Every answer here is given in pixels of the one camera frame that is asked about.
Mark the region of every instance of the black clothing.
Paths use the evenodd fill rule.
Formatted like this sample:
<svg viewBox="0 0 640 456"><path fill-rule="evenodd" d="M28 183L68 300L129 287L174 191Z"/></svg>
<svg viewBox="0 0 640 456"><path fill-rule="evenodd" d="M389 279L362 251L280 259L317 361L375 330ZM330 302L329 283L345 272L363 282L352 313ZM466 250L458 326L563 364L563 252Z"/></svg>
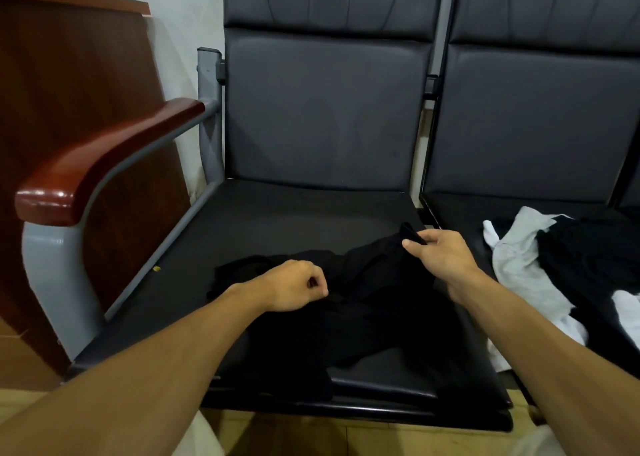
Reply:
<svg viewBox="0 0 640 456"><path fill-rule="evenodd" d="M440 324L456 315L448 298L431 291L433 276L403 249L404 238L424 243L405 223L399 233L344 256L309 250L252 256L218 267L207 294L210 300L231 284L253 279L287 259L320 266L329 288L323 300L290 313L265 313L252 323L250 355L237 377L279 397L328 400L333 394L328 367L398 345L412 368L433 377L436 369L425 357L437 359L434 350L443 355L448 342L436 343L443 348L430 351L424 347L425 337L437 337Z"/></svg>
<svg viewBox="0 0 640 456"><path fill-rule="evenodd" d="M640 378L640 350L620 325L612 295L640 291L640 225L628 220L557 217L540 231L538 262L575 306L587 346Z"/></svg>

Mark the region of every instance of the person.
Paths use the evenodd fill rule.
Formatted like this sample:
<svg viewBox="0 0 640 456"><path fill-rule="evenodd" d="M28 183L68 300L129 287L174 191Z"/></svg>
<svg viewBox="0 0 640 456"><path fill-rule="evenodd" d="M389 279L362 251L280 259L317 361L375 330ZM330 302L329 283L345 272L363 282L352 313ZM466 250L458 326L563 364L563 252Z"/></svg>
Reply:
<svg viewBox="0 0 640 456"><path fill-rule="evenodd" d="M484 274L459 233L429 229L420 236L427 245L404 240L404 248L446 283L546 417L550 429L532 443L543 452L532 452L531 444L517 451L555 455L561 446L569 456L640 453L640 381ZM169 456L183 445L192 422L202 426L202 416L194 419L200 401L247 326L265 311L292 311L327 294L322 270L306 261L287 261L235 284L2 424L1 452ZM219 445L212 447L212 454L219 453Z"/></svg>

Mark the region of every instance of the person's left hand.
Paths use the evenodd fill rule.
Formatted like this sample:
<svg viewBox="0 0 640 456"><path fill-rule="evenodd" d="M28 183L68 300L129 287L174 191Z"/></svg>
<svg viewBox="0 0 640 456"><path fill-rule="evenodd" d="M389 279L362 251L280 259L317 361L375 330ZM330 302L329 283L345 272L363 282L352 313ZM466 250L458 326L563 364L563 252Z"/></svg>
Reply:
<svg viewBox="0 0 640 456"><path fill-rule="evenodd" d="M247 285L264 294L267 311L293 311L329 294L322 269L309 261L286 261Z"/></svg>

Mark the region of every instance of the wooden armrest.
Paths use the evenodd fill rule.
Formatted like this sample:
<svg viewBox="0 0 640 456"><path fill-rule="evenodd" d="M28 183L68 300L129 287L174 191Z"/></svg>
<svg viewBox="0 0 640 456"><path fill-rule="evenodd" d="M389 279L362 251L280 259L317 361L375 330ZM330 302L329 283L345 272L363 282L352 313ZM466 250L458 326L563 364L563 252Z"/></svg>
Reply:
<svg viewBox="0 0 640 456"><path fill-rule="evenodd" d="M33 224L76 225L93 191L111 169L204 112L198 100L172 99L145 116L105 128L60 150L18 188L18 217Z"/></svg>

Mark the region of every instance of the brown wooden cabinet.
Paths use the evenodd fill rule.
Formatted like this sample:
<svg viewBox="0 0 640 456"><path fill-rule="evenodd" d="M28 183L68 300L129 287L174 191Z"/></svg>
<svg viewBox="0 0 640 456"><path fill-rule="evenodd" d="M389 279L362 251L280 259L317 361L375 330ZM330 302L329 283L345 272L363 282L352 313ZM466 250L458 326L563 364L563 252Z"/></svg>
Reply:
<svg viewBox="0 0 640 456"><path fill-rule="evenodd" d="M164 101L143 14L133 0L0 0L0 338L18 336L58 374L68 359L29 289L13 195L57 149ZM188 208L173 143L102 191L84 261L105 309Z"/></svg>

